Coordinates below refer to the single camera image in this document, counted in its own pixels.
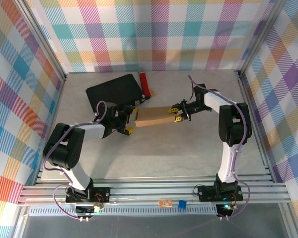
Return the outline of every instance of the plaid wall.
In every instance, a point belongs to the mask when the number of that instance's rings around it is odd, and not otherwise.
[[[298,216],[298,0],[287,1],[246,76],[269,159]]]
[[[33,179],[60,85],[13,0],[0,0],[0,238]]]
[[[69,72],[237,69],[272,2],[28,0]]]

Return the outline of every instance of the purple cable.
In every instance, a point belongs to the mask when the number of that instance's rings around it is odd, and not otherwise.
[[[246,184],[245,182],[239,180],[237,178],[237,176],[235,175],[235,163],[236,163],[236,158],[237,158],[237,155],[238,155],[238,152],[239,152],[239,149],[241,148],[241,146],[243,145],[243,142],[244,140],[246,139],[246,136],[247,136],[247,125],[246,125],[246,119],[245,119],[245,116],[242,112],[242,110],[230,99],[228,99],[227,97],[221,95],[219,92],[214,92],[212,90],[209,90],[205,87],[202,87],[200,86],[199,84],[197,84],[196,82],[193,81],[192,77],[190,75],[188,75],[189,79],[191,80],[191,83],[193,83],[195,86],[198,86],[199,88],[202,88],[210,93],[213,93],[214,95],[217,95],[218,97],[222,98],[223,100],[225,100],[226,102],[228,103],[231,103],[234,107],[236,107],[237,111],[239,112],[240,116],[241,116],[241,119],[243,121],[243,127],[244,127],[244,135],[240,141],[240,143],[237,145],[236,147],[236,150],[234,152],[234,155],[233,155],[233,161],[232,161],[232,173],[233,173],[233,177],[235,178],[235,180],[243,185],[245,185],[247,187],[247,190],[248,190],[248,196],[247,196],[247,200],[244,204],[244,206],[237,212],[235,213],[234,215],[230,216],[230,218],[232,217],[235,217],[237,216],[238,214],[240,214],[244,209],[245,207],[247,206],[248,202],[249,202],[249,199],[250,199],[250,187],[248,186],[248,184]]]
[[[44,158],[44,160],[43,160],[43,169],[44,169],[44,170],[47,170],[47,171],[60,171],[60,172],[64,173],[64,170],[62,170],[62,169],[50,169],[50,168],[47,168],[46,165],[45,165],[46,161],[49,159],[49,157],[51,156],[51,154],[53,153],[53,151],[56,149],[56,147],[63,141],[63,139],[69,134],[69,132],[70,132],[72,129],[74,129],[74,128],[76,128],[76,127],[83,126],[83,125],[95,125],[95,124],[100,123],[100,122],[104,119],[104,117],[106,116],[106,113],[107,113],[107,104],[106,104],[105,101],[99,101],[99,102],[97,103],[96,111],[97,111],[97,114],[99,115],[98,107],[99,107],[99,105],[100,105],[101,103],[103,103],[104,106],[105,106],[105,111],[104,111],[104,114],[102,115],[102,117],[101,117],[100,119],[98,119],[97,121],[95,121],[95,122],[85,122],[85,123],[75,124],[75,125],[71,126],[71,127],[70,127],[70,128],[63,134],[63,136],[56,142],[56,144],[49,150],[49,152],[46,154],[46,156],[45,156],[45,158]],[[73,184],[73,181],[71,180],[71,178],[70,178],[66,173],[64,173],[64,175],[65,175],[66,178],[69,180],[70,184]],[[78,218],[78,217],[76,217],[76,216],[73,216],[73,215],[71,215],[70,213],[68,213],[67,211],[65,211],[65,210],[58,204],[58,202],[56,201],[56,198],[55,198],[56,191],[57,191],[60,187],[62,187],[62,186],[69,186],[69,185],[68,185],[68,184],[61,184],[61,185],[59,185],[59,186],[57,186],[57,187],[55,188],[55,190],[54,190],[54,192],[53,192],[53,199],[54,199],[54,201],[55,201],[55,204],[58,206],[58,208],[59,208],[62,212],[64,212],[64,213],[65,213],[66,215],[68,215],[69,217],[74,218],[74,219],[77,219],[77,220],[80,220],[80,218]]]

